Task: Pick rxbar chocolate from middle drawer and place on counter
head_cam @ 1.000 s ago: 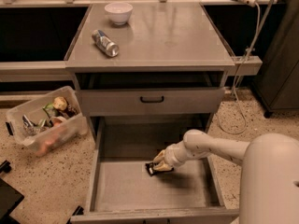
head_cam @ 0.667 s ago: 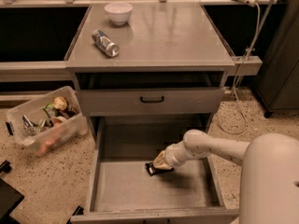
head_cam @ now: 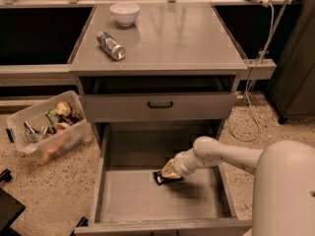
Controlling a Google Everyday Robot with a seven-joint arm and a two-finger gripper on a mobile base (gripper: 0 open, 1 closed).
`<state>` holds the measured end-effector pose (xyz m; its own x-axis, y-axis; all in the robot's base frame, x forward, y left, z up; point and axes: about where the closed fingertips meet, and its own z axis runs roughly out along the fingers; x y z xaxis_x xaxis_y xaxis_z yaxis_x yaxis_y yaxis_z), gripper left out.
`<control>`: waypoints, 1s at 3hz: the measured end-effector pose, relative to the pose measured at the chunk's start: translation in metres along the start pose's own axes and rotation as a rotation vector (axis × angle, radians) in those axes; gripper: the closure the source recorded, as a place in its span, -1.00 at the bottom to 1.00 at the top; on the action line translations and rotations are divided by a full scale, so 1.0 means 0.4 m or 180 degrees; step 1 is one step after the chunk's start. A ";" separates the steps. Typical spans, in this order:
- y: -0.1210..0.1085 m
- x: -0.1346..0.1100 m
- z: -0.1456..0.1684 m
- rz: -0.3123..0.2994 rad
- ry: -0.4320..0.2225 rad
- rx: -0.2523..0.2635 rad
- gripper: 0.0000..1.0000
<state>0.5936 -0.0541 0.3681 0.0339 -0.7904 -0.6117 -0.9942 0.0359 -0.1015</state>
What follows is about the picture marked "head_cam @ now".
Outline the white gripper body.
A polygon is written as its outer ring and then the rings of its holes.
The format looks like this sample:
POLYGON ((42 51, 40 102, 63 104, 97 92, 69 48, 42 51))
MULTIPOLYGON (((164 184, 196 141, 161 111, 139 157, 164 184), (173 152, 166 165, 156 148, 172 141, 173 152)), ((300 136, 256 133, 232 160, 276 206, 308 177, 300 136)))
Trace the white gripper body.
POLYGON ((189 176, 199 168, 199 162, 195 151, 190 148, 178 153, 173 158, 173 170, 181 176, 189 176))

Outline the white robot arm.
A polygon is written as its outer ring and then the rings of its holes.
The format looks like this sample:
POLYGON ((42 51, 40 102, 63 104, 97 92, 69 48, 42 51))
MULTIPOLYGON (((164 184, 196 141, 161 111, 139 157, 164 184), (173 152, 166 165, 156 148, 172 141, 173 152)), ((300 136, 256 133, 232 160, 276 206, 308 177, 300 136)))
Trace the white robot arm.
POLYGON ((254 175, 252 236, 315 236, 315 148, 296 141, 263 149, 200 137, 161 170, 179 179, 221 162, 254 175))

